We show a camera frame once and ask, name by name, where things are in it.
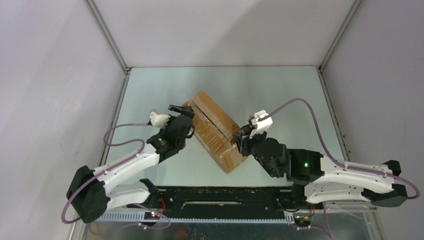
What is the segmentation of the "brown cardboard express box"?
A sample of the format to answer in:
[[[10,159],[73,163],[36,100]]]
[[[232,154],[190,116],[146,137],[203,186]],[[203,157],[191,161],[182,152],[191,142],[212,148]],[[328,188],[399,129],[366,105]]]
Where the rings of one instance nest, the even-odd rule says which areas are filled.
[[[205,91],[183,106],[194,111],[194,136],[224,173],[229,174],[247,159],[233,139],[240,126]]]

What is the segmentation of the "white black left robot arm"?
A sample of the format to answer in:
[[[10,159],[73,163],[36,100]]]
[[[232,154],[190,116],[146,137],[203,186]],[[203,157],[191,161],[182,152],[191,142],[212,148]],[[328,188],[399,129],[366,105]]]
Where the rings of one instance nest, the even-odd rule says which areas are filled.
[[[84,165],[75,172],[61,214],[63,223],[71,223],[66,219],[69,207],[73,207],[78,215],[75,222],[81,220],[88,224],[114,208],[131,204],[142,204],[145,208],[156,206],[157,189],[148,179],[132,185],[123,182],[175,156],[186,146],[186,140],[193,136],[193,108],[170,105],[168,109],[178,115],[150,112],[146,125],[158,128],[159,132],[148,140],[140,139],[140,148],[129,156],[94,169]]]

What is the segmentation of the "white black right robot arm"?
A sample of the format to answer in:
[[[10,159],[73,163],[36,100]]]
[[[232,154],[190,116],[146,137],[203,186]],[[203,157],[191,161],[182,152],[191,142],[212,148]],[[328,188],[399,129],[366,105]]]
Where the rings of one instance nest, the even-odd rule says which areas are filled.
[[[406,186],[395,182],[401,173],[398,161],[339,166],[320,152],[288,149],[266,132],[251,136],[245,129],[233,134],[232,141],[242,156],[252,156],[270,177],[292,183],[288,202],[297,209],[333,201],[364,201],[393,208],[408,199]]]

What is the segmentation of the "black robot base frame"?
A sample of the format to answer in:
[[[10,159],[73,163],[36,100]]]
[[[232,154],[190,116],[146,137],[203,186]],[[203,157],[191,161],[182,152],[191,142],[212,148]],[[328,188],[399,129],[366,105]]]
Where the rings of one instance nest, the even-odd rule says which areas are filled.
[[[173,223],[283,223],[307,229],[322,211],[330,227],[329,204],[308,203],[300,187],[155,186],[151,195],[108,210],[98,222],[164,229]]]

